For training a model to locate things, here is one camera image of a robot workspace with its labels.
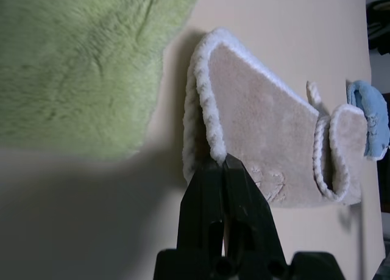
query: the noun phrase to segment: blue towel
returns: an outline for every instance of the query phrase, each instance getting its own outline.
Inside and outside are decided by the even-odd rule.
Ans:
[[[382,94],[364,81],[356,81],[347,87],[348,103],[359,107],[367,119],[368,132],[364,155],[381,160],[390,140],[388,108]]]

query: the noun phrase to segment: small beige mat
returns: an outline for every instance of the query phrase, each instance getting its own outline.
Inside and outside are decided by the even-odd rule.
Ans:
[[[229,31],[198,44],[187,75],[183,172],[206,156],[241,159],[270,205],[360,202],[367,122],[348,104],[329,115],[315,84],[297,96]]]

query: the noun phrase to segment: wall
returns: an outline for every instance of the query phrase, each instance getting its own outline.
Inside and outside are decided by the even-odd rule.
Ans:
[[[366,0],[370,3],[377,0]],[[379,53],[370,52],[372,70],[371,84],[381,93],[390,93],[390,54],[381,56]]]

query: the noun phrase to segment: green plush towel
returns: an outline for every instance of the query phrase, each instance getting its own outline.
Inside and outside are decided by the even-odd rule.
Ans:
[[[195,0],[0,0],[0,146],[99,159],[142,144]]]

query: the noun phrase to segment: dark object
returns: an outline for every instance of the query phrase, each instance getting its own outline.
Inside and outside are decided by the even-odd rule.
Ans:
[[[390,112],[390,93],[383,94],[383,97],[388,105],[388,113]],[[390,156],[389,151],[382,160],[377,161],[379,197],[381,211],[390,213]]]
[[[226,256],[221,256],[222,239]],[[288,266],[271,210],[240,160],[209,158],[180,206],[177,249],[159,252],[154,280],[344,279],[329,253],[297,253]]]
[[[374,1],[367,6],[369,49],[383,55],[390,52],[390,0]]]

